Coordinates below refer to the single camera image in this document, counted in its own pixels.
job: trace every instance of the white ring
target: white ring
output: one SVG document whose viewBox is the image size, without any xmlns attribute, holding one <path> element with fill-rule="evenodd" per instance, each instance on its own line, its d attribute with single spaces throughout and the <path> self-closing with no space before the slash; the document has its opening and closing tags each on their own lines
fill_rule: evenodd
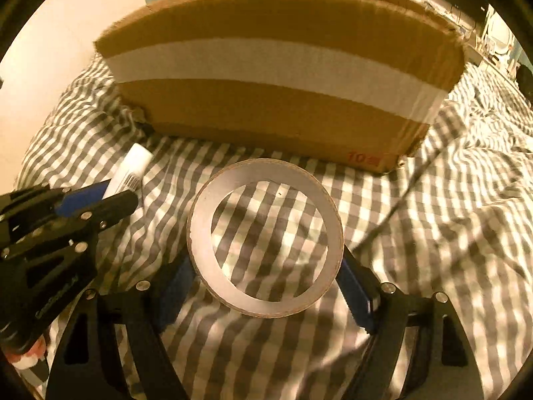
<svg viewBox="0 0 533 400">
<path fill-rule="evenodd" d="M 222 200 L 237 188 L 261 181 L 285 183 L 303 192 L 322 215 L 327 232 L 326 259 L 316 281 L 301 295 L 280 302 L 239 291 L 222 272 L 211 239 L 213 215 Z M 200 189 L 187 218 L 187 246 L 196 273 L 215 298 L 250 316 L 284 317 L 305 310 L 330 288 L 342 261 L 344 235 L 334 201 L 311 174 L 276 159 L 249 159 L 220 170 Z"/>
</svg>

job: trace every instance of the cardboard box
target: cardboard box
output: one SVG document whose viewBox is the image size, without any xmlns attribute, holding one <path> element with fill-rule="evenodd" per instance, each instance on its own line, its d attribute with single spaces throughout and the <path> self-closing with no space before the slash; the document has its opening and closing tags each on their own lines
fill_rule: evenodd
<svg viewBox="0 0 533 400">
<path fill-rule="evenodd" d="M 417 151 L 465 63 L 411 0 L 158 0 L 95 45 L 160 133 L 378 173 Z"/>
</svg>

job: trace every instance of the barcode label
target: barcode label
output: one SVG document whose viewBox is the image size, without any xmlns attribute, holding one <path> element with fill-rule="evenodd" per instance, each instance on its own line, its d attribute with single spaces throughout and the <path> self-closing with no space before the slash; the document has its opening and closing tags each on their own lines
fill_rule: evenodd
<svg viewBox="0 0 533 400">
<path fill-rule="evenodd" d="M 135 192 L 141 183 L 141 179 L 133 173 L 130 173 L 122 181 L 121 185 L 118 187 L 117 194 L 122 191 L 130 190 Z"/>
</svg>

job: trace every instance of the gingham fabric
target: gingham fabric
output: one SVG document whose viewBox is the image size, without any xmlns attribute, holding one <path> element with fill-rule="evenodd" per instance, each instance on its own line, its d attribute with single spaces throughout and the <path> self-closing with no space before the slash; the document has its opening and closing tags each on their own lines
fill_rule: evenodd
<svg viewBox="0 0 533 400">
<path fill-rule="evenodd" d="M 376 176 L 280 152 L 149 134 L 134 123 L 96 56 L 34 137 L 18 186 L 80 188 L 109 179 L 134 142 L 154 153 L 139 208 L 100 238 L 93 286 L 108 293 L 150 278 L 174 258 L 185 245 L 193 198 L 218 170 L 259 157 L 297 164 L 331 194 L 346 244 L 380 280 L 406 293 L 450 296 L 485 397 L 493 399 L 532 347 L 532 128 L 533 113 L 519 94 L 468 65 L 418 154 Z M 212 230 L 220 265 L 249 295 L 288 299 L 320 270 L 321 218 L 286 185 L 260 182 L 233 192 Z M 67 317 L 51 326 L 50 363 Z M 118 329 L 124 371 L 133 395 L 143 398 L 125 335 Z M 162 339 L 192 399 L 235 400 L 339 399 L 368 343 L 336 284 L 306 311 L 259 319 L 223 306 L 198 280 Z M 401 389 L 408 349 L 391 397 Z"/>
</svg>

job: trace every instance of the cardboard ring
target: cardboard ring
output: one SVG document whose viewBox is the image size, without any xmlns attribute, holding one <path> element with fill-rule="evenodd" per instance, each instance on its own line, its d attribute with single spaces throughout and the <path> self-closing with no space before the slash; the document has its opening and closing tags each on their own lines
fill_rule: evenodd
<svg viewBox="0 0 533 400">
<path fill-rule="evenodd" d="M 288 184 L 303 192 L 326 226 L 327 252 L 316 281 L 301 295 L 279 302 L 263 301 L 239 291 L 222 272 L 211 239 L 213 215 L 221 201 L 237 188 L 260 181 Z M 196 273 L 215 298 L 243 314 L 274 318 L 303 311 L 326 293 L 342 261 L 344 235 L 334 201 L 311 174 L 276 159 L 249 159 L 222 169 L 200 189 L 187 218 L 187 246 Z"/>
</svg>

